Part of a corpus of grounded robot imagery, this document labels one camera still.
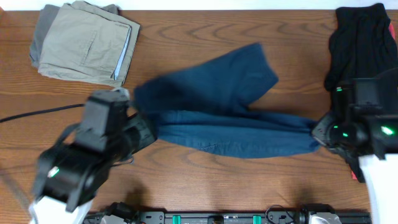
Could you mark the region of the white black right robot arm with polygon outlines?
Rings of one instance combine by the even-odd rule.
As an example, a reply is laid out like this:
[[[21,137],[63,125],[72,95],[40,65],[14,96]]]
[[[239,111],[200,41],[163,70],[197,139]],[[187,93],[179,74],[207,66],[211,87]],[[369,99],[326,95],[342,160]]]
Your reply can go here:
[[[397,69],[339,82],[312,136],[366,184],[373,223],[397,223]]]

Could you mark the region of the navy blue shorts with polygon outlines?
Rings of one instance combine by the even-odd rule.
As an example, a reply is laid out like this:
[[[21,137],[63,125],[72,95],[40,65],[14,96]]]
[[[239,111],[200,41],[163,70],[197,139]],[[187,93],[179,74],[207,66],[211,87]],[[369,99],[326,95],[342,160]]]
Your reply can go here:
[[[220,156],[260,159],[315,152],[315,122],[249,105],[278,81],[260,44],[173,72],[134,89],[161,140]]]

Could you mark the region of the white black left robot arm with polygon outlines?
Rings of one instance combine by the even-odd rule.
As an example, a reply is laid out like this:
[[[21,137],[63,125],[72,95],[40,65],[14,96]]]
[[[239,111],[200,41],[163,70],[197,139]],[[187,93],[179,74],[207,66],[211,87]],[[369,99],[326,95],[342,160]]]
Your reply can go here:
[[[143,115],[128,115],[135,107],[125,88],[88,97],[82,120],[66,127],[38,158],[31,223],[83,223],[110,170],[131,164],[135,153],[157,139]]]

